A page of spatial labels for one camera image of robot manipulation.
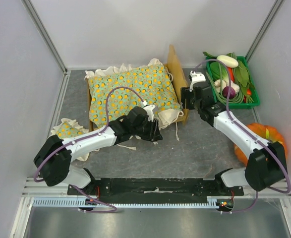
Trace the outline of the large lemon print cushion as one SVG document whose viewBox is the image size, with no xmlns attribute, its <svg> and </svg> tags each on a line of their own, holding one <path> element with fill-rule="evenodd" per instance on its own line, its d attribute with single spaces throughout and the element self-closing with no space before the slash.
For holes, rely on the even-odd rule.
<svg viewBox="0 0 291 238">
<path fill-rule="evenodd" d="M 144 66 L 122 64 L 121 67 L 87 71 L 86 75 L 92 76 L 88 79 L 91 95 L 88 118 L 97 128 L 108 120 L 128 114 L 144 100 L 158 107 L 155 118 L 159 120 L 160 129 L 183 115 L 172 85 L 173 76 L 158 59 Z"/>
</svg>

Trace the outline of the small lemon print pillow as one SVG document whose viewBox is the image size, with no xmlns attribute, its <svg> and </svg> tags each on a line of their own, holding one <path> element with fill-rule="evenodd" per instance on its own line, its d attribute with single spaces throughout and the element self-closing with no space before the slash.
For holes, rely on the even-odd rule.
<svg viewBox="0 0 291 238">
<path fill-rule="evenodd" d="M 60 124 L 53 127 L 50 136 L 57 135 L 60 139 L 65 139 L 87 134 L 89 132 L 89 130 L 81 126 L 76 119 L 62 118 L 60 121 Z"/>
</svg>

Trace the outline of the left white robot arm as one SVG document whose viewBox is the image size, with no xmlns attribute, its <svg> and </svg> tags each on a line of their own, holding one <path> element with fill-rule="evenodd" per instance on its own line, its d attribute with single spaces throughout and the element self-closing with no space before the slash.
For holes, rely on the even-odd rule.
<svg viewBox="0 0 291 238">
<path fill-rule="evenodd" d="M 72 184 L 85 195 L 95 191 L 95 182 L 87 169 L 78 169 L 71 163 L 94 150 L 111 147 L 137 136 L 142 140 L 162 140 L 159 121 L 154 117 L 157 107 L 134 107 L 127 115 L 109 122 L 98 130 L 73 138 L 49 137 L 34 158 L 37 167 L 35 182 L 48 187 L 62 182 Z"/>
</svg>

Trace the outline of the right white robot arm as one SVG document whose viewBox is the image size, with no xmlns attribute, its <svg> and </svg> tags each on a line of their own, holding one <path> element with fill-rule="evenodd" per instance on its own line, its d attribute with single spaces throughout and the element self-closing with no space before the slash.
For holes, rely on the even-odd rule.
<svg viewBox="0 0 291 238">
<path fill-rule="evenodd" d="M 227 194 L 234 186 L 249 186 L 255 191 L 272 188 L 285 179 L 288 193 L 291 189 L 287 173 L 284 147 L 270 142 L 242 124 L 222 103 L 215 103 L 211 86 L 206 82 L 194 83 L 180 90 L 181 104 L 189 110 L 197 110 L 201 119 L 222 132 L 246 156 L 247 165 L 240 169 L 228 169 L 214 182 L 214 191 Z"/>
</svg>

